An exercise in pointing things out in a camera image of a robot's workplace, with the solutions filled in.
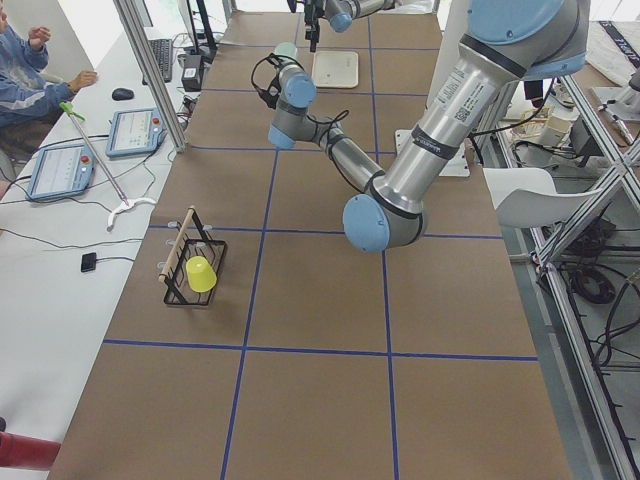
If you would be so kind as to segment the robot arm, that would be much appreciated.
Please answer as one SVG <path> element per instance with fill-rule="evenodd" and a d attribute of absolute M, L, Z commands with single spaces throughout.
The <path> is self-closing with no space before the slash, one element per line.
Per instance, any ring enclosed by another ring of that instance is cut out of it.
<path fill-rule="evenodd" d="M 427 226 L 423 198 L 507 84 L 579 71 L 586 58 L 587 1 L 473 1 L 459 57 L 389 169 L 375 163 L 337 118 L 316 118 L 317 89 L 287 44 L 266 57 L 276 74 L 259 92 L 274 110 L 269 142 L 321 148 L 357 190 L 342 214 L 350 243 L 364 252 L 409 245 Z"/>
<path fill-rule="evenodd" d="M 289 1 L 289 9 L 296 12 L 297 5 L 303 6 L 305 39 L 309 41 L 309 49 L 316 52 L 320 40 L 320 20 L 328 22 L 331 29 L 336 33 L 345 32 L 350 28 L 353 21 L 364 18 L 378 11 L 394 9 L 394 0 L 304 0 Z"/>

